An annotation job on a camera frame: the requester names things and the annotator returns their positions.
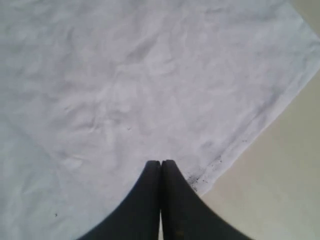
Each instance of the white sheet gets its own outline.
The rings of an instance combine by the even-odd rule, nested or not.
[[[205,192],[320,65],[283,0],[4,0],[0,31],[4,240],[79,237],[147,160]]]

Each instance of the white cloth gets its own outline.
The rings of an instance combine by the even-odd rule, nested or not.
[[[147,160],[205,192],[320,65],[283,0],[3,0],[0,31],[3,240],[79,237]]]

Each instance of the floor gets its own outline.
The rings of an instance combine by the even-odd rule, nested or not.
[[[293,5],[320,36],[320,0]],[[320,71],[202,199],[256,240],[320,239]]]

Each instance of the wrinkled fabric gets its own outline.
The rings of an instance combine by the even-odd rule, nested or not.
[[[147,160],[208,190],[315,74],[320,42],[283,0],[3,0],[0,61],[0,239],[67,240]]]

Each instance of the beige floor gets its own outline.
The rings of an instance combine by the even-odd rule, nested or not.
[[[320,35],[320,0],[294,6]],[[320,240],[320,72],[203,200],[256,240]]]

